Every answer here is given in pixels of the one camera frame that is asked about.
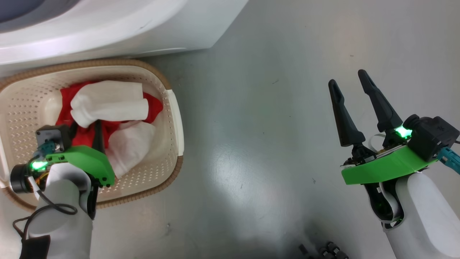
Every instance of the folded white fabric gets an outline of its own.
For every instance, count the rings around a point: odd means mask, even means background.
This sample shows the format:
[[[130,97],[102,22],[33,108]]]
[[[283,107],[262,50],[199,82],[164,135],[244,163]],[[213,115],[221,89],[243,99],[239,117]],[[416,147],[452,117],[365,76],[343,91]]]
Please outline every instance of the folded white fabric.
[[[70,114],[79,126],[87,128],[98,119],[106,121],[144,120],[149,103],[142,84],[102,81],[82,87],[70,102]]]
[[[155,133],[152,124],[142,121],[123,123],[109,138],[105,154],[117,178],[141,162],[150,150]]]

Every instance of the green led light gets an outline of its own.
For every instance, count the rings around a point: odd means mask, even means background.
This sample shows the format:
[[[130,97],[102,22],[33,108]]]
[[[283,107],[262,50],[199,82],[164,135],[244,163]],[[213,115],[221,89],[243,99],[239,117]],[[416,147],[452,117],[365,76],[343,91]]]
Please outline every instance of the green led light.
[[[47,164],[48,164],[48,162],[35,161],[30,166],[34,170],[39,170],[39,169],[42,169],[43,167],[45,167]]]
[[[396,130],[396,132],[397,132],[401,137],[403,137],[403,138],[405,138],[405,139],[407,139],[408,137],[410,137],[411,134],[412,134],[412,130],[406,129],[406,128],[404,128],[403,126],[397,128],[397,129],[395,129],[395,130]]]

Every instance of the green bracket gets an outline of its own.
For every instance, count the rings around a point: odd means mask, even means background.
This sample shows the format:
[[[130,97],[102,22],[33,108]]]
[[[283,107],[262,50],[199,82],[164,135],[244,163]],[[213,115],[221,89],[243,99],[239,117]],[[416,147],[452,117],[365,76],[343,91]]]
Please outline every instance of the green bracket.
[[[384,182],[414,173],[436,161],[425,162],[405,146],[369,163],[343,169],[342,176],[348,185]]]
[[[63,153],[47,155],[46,160],[50,164],[68,162],[94,176],[104,186],[115,183],[115,173],[107,156],[88,146],[72,146]]]

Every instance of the red cloth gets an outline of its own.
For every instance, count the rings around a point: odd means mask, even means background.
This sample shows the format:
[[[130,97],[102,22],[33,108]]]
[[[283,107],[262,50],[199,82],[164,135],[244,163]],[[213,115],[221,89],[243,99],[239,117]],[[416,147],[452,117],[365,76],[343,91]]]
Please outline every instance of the red cloth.
[[[76,83],[71,85],[68,88],[61,89],[62,94],[62,109],[57,118],[56,125],[67,124],[69,127],[74,122],[70,111],[72,107],[70,106],[71,100],[75,97],[77,92],[84,87],[85,85],[96,83],[97,81],[87,81],[83,83]],[[144,122],[152,123],[156,116],[163,110],[163,105],[161,104],[160,100],[153,97],[150,94],[144,93],[144,98],[147,99],[149,103],[149,114]],[[101,121],[102,126],[102,134],[104,138],[104,145],[105,148],[109,147],[109,138],[112,133],[114,133],[122,122],[120,121]],[[95,131],[94,131],[94,124],[91,124],[87,129],[78,127],[75,138],[72,141],[73,146],[92,146],[92,141],[94,139]]]

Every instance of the teal connector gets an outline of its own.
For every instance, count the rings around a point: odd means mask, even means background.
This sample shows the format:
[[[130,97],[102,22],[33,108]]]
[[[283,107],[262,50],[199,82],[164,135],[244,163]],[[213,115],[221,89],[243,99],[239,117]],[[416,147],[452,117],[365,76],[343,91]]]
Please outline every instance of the teal connector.
[[[448,147],[442,148],[436,158],[445,166],[452,168],[460,175],[460,156],[458,156],[452,149]]]

